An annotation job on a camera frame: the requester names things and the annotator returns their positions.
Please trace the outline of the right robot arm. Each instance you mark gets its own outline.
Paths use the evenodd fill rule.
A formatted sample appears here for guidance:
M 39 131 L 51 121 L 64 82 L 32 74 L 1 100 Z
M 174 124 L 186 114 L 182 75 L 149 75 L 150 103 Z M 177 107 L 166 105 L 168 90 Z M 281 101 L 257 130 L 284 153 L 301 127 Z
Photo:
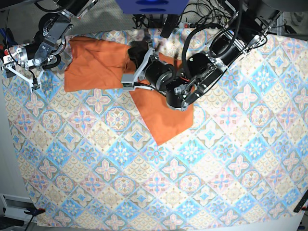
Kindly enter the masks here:
M 18 50 L 16 64 L 25 70 L 41 67 L 52 69 L 61 62 L 60 53 L 66 48 L 66 33 L 73 28 L 72 18 L 81 18 L 97 0 L 55 0 L 57 9 L 35 6 L 46 14 L 40 19 L 34 42 Z

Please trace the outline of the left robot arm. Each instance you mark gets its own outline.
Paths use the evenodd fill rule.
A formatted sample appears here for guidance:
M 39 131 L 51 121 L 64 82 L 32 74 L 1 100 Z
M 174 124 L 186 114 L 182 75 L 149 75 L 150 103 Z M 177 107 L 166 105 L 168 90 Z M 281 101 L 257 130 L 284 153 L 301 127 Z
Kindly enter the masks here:
M 221 0 L 219 5 L 230 15 L 225 25 L 203 23 L 186 38 L 181 53 L 182 68 L 162 61 L 150 42 L 146 47 L 128 50 L 136 66 L 133 74 L 123 74 L 124 90 L 155 90 L 166 98 L 167 106 L 185 111 L 221 79 L 241 55 L 267 42 L 267 31 L 282 14 L 264 0 Z M 207 44 L 208 50 L 186 57 L 194 35 L 207 28 L 219 32 Z

